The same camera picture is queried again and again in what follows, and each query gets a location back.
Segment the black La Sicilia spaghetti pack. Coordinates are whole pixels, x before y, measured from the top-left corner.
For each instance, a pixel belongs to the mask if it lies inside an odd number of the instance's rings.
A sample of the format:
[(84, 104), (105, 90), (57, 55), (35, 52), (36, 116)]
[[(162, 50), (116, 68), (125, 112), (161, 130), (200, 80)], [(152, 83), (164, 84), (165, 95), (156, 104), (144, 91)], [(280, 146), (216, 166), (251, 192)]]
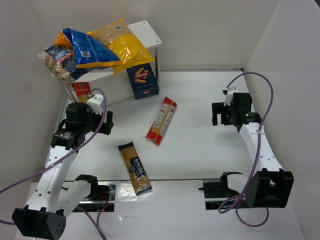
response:
[(133, 142), (119, 145), (118, 150), (124, 161), (135, 194), (140, 196), (152, 190), (152, 185)]

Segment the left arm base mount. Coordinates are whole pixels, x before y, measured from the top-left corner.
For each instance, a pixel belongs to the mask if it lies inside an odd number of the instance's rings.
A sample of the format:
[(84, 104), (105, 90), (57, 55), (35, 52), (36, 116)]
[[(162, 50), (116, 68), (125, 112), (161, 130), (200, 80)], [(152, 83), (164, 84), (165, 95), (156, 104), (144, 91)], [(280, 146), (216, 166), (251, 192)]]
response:
[(99, 181), (98, 193), (89, 198), (85, 198), (78, 204), (78, 208), (82, 208), (88, 213), (114, 212), (116, 198), (116, 182)]

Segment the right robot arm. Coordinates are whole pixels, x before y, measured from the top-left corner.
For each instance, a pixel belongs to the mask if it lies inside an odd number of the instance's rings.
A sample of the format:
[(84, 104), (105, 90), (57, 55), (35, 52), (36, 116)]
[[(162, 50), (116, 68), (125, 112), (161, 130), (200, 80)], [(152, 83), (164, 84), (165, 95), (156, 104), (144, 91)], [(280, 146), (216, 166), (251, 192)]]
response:
[(262, 119), (252, 112), (249, 93), (229, 87), (225, 100), (212, 104), (212, 124), (235, 126), (248, 149), (254, 172), (245, 177), (240, 172), (224, 172), (220, 177), (226, 195), (243, 194), (250, 208), (284, 208), (294, 183), (292, 172), (285, 171), (274, 155), (265, 135)]

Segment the red spaghetti pack with barcode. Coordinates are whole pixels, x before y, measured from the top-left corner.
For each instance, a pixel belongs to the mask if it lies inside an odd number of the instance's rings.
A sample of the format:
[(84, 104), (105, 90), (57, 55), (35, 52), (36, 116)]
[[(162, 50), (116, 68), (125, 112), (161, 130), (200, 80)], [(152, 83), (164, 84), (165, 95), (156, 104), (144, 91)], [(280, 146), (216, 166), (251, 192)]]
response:
[(177, 103), (165, 97), (145, 138), (159, 146), (177, 109)]

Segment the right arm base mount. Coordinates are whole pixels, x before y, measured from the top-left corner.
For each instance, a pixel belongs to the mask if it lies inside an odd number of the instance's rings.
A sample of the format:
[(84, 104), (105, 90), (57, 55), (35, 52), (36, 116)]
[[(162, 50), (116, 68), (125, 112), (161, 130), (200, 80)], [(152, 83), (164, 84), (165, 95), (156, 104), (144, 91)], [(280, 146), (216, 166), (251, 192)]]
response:
[(198, 189), (204, 194), (205, 209), (218, 210), (220, 204), (227, 198), (238, 195), (235, 190), (224, 189), (219, 181), (204, 181)]

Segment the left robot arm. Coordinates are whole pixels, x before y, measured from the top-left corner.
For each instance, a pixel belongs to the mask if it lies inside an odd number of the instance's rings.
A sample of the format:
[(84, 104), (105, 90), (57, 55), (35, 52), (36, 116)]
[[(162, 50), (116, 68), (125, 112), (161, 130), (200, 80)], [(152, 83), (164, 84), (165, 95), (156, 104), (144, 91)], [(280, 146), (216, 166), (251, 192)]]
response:
[(89, 132), (109, 135), (112, 112), (104, 101), (71, 103), (66, 118), (52, 136), (49, 159), (36, 189), (23, 208), (16, 208), (12, 220), (25, 237), (58, 240), (66, 228), (67, 217), (85, 198), (106, 200), (109, 187), (98, 184), (93, 175), (79, 175), (66, 191), (63, 184)]

